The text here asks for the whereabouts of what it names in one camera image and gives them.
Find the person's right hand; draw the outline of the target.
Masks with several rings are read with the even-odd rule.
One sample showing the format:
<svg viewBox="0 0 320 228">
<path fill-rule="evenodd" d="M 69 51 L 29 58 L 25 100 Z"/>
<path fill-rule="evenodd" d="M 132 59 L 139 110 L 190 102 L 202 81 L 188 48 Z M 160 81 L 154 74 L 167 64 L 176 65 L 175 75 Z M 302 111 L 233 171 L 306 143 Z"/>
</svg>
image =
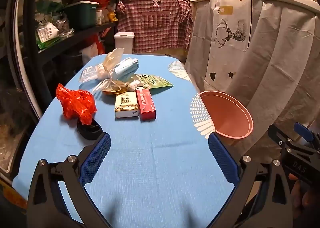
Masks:
<svg viewBox="0 0 320 228">
<path fill-rule="evenodd" d="M 289 179 L 295 181 L 291 191 L 293 202 L 293 217 L 297 219 L 305 212 L 319 210 L 319 190 L 315 188 L 308 188 L 305 190 L 302 182 L 293 174 L 289 174 Z"/>
</svg>

